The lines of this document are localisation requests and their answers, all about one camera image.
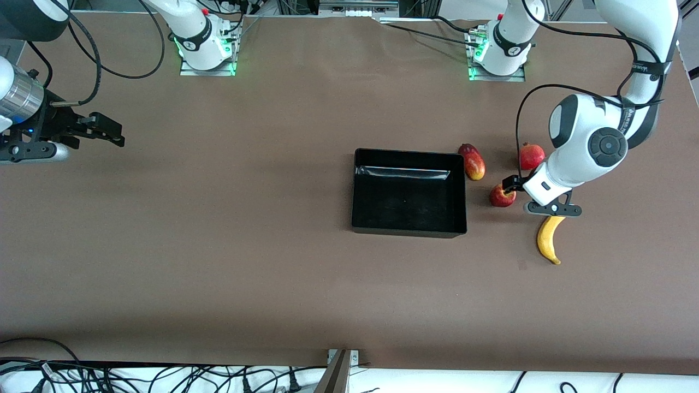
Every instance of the yellow banana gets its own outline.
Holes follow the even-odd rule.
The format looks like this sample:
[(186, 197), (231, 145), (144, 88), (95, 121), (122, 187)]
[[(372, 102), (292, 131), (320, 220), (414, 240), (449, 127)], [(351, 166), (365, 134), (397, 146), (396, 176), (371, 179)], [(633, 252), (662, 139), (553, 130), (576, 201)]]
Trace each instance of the yellow banana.
[(561, 260), (556, 256), (556, 250), (554, 249), (554, 232), (556, 228), (563, 221), (565, 217), (560, 215), (555, 215), (548, 217), (539, 228), (539, 234), (536, 237), (536, 243), (539, 246), (539, 252), (541, 255), (546, 257), (554, 265), (560, 265)]

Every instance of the black plastic bin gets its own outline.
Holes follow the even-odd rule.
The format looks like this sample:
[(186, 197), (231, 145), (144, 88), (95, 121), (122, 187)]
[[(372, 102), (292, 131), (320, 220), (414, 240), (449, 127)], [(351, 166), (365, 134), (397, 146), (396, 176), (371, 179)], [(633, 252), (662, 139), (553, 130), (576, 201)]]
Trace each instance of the black plastic bin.
[(362, 234), (437, 238), (465, 234), (463, 157), (357, 149), (352, 228)]

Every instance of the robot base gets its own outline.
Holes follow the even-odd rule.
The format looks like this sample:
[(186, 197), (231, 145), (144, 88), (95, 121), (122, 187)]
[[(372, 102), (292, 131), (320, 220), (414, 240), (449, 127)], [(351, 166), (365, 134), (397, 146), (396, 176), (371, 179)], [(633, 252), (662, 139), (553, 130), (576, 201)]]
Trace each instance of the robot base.
[(466, 42), (479, 44), (477, 48), (466, 45), (468, 79), (487, 80), (489, 82), (524, 82), (523, 66), (520, 66), (512, 75), (500, 76), (489, 73), (479, 62), (475, 61), (476, 58), (482, 57), (484, 55), (484, 51), (488, 48), (488, 40), (485, 34), (486, 29), (487, 27), (484, 24), (481, 24), (478, 27), (471, 29), (468, 33), (463, 34)]
[[(231, 22), (228, 20), (221, 20), (222, 26), (220, 29), (226, 30), (231, 28)], [(182, 59), (182, 65), (180, 66), (181, 76), (235, 76), (236, 69), (238, 68), (238, 53), (240, 52), (240, 37), (242, 36), (243, 23), (239, 23), (238, 27), (228, 34), (221, 35), (221, 46), (231, 56), (224, 59), (221, 64), (210, 69), (210, 70), (198, 70), (192, 68), (184, 59)], [(182, 48), (178, 45), (178, 50), (180, 57), (182, 56)]]

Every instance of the brown table surface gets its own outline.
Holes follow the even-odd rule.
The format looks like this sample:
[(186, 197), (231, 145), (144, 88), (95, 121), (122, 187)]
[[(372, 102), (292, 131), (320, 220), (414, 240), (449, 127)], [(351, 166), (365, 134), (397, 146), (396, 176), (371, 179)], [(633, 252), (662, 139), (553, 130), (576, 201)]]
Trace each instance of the brown table surface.
[[(80, 18), (107, 66), (156, 62), (148, 16)], [(150, 78), (106, 74), (77, 111), (121, 122), (125, 148), (83, 141), (66, 163), (0, 169), (0, 335), (102, 360), (320, 364), (347, 346), (378, 367), (697, 373), (699, 110), (679, 55), (656, 135), (575, 190), (584, 215), (561, 225), (552, 266), (529, 198), (487, 201), (515, 171), (517, 106), (541, 83), (614, 94), (630, 51), (543, 29), (536, 41), (526, 83), (479, 83), (457, 44), (368, 18), (267, 18), (235, 78), (178, 76), (172, 45)], [(39, 46), (51, 89), (87, 96), (94, 66), (70, 36)], [(22, 65), (43, 70), (30, 52)], [(567, 94), (531, 98), (522, 141), (552, 151), (548, 117)], [(352, 232), (355, 149), (462, 143), (487, 163), (465, 236)]]

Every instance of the red apple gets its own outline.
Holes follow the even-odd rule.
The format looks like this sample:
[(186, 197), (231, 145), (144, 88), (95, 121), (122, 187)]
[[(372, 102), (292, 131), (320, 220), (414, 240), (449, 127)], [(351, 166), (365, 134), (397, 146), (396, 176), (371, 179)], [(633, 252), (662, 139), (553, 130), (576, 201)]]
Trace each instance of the red apple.
[(463, 170), (471, 180), (481, 180), (485, 176), (485, 161), (478, 149), (470, 143), (464, 143), (459, 148), (459, 154), (463, 156)]
[(544, 161), (544, 158), (546, 158), (546, 153), (539, 145), (525, 143), (519, 150), (519, 164), (525, 171), (536, 169)]
[(503, 185), (498, 184), (490, 191), (490, 204), (497, 208), (506, 208), (514, 203), (517, 198), (517, 192), (505, 192)]

